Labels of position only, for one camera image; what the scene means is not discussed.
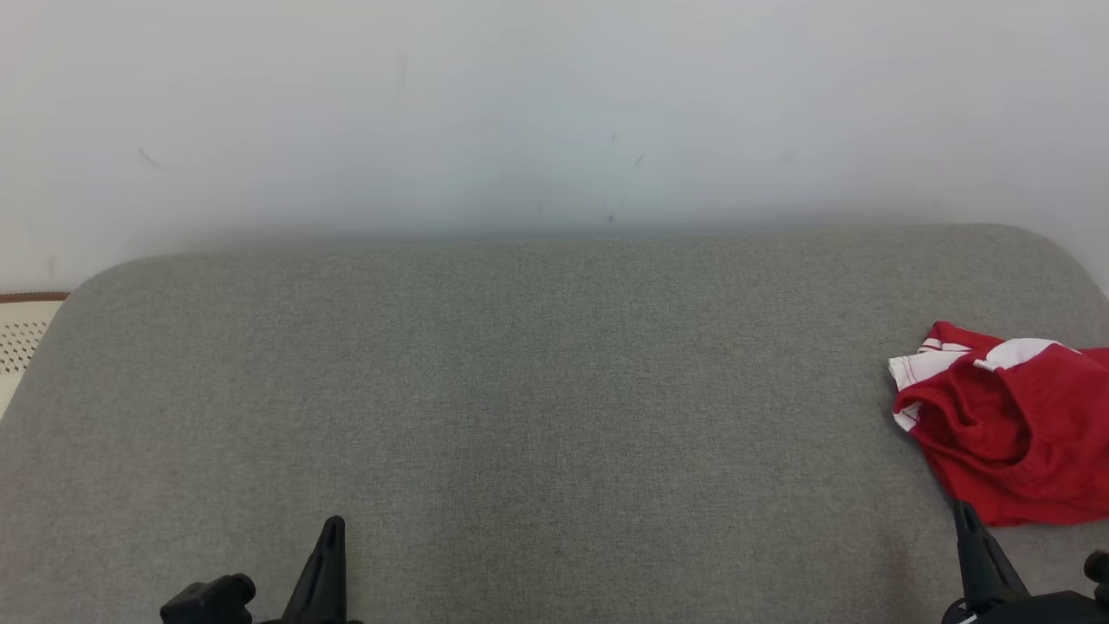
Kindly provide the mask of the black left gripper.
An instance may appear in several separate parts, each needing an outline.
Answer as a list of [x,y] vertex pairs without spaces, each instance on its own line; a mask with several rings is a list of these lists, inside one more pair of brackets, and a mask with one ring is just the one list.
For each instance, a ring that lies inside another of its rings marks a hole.
[[[247,604],[256,595],[244,574],[222,575],[207,583],[192,583],[170,599],[159,617],[162,623],[253,623]],[[301,576],[293,589],[282,623],[347,623],[346,525],[340,515],[325,521]]]

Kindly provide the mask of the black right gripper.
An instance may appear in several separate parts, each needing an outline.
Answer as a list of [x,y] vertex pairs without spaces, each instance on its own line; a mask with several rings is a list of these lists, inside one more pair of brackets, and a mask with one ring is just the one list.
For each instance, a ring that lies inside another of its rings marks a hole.
[[975,507],[963,500],[954,500],[953,516],[963,599],[947,608],[942,617],[943,623],[1108,621],[1108,553],[1103,550],[1095,550],[1083,563],[1086,577],[1097,583],[1093,599],[1074,591],[1031,596]]

